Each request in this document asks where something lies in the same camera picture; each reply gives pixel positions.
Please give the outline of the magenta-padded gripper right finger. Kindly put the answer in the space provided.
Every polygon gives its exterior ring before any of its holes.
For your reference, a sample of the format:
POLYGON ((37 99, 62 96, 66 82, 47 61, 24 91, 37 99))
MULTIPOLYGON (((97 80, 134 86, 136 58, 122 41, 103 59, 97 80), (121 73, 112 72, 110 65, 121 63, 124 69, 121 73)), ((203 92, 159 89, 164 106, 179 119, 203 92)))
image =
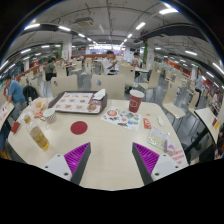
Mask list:
POLYGON ((137 163, 142 181, 148 185, 156 180, 177 172, 181 167, 166 153, 156 152, 134 143, 132 153, 137 163))

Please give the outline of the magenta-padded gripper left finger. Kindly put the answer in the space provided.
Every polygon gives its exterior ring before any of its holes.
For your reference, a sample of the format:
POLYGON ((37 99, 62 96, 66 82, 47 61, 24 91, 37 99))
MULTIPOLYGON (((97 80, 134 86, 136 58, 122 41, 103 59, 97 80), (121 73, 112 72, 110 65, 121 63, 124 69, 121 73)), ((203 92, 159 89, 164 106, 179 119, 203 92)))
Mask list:
POLYGON ((79 185, 91 153, 90 143, 85 143, 67 154, 56 154, 43 169, 79 185))

